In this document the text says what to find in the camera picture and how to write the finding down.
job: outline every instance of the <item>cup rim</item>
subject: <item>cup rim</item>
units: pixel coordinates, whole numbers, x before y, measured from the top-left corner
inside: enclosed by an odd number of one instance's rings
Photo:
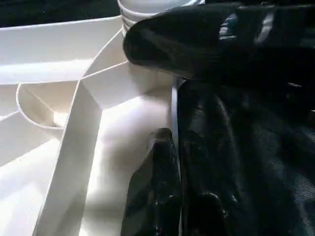
[[[137,23],[136,21],[133,21],[133,20],[129,19],[129,18],[128,18],[127,16],[125,16],[123,13],[121,13],[121,15],[122,15],[122,19],[125,20],[125,21],[127,21],[127,23],[130,23],[130,24],[132,24],[132,25],[134,25],[134,24]]]
[[[196,2],[201,2],[199,0],[190,0],[189,2],[181,5],[181,6],[189,6],[189,5],[193,5],[194,3]],[[117,3],[118,3],[118,6],[121,10],[127,12],[128,14],[130,15],[133,15],[133,16],[139,16],[139,17],[151,17],[151,16],[154,16],[156,14],[159,14],[160,12],[156,12],[156,13],[141,13],[141,12],[137,12],[137,11],[132,11],[132,10],[129,10],[127,8],[124,7],[124,5],[121,3],[121,0],[117,0]]]

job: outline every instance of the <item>dark background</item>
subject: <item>dark background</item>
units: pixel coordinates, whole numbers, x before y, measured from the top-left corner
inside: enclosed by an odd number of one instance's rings
[[[119,15],[117,0],[0,0],[0,27]]]

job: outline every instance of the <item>stacked cups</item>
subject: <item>stacked cups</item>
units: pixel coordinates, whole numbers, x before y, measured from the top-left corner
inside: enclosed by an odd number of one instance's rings
[[[123,20],[123,34],[138,21],[179,6],[204,4],[205,0],[118,0]]]

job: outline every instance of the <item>white plastic tray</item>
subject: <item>white plastic tray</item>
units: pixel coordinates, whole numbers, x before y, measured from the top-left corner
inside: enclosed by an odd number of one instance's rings
[[[112,35],[79,81],[0,86],[0,235],[120,234],[148,136],[171,127],[173,80],[131,65]]]

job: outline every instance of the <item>shiny black plastic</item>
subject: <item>shiny black plastic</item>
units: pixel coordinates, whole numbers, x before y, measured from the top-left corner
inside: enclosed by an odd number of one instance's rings
[[[184,236],[315,235],[315,129],[276,96],[179,89]]]
[[[181,187],[169,129],[152,134],[149,154],[133,174],[121,236],[177,236]]]
[[[190,80],[279,89],[313,85],[315,5],[216,3],[172,9],[127,33],[129,61]]]

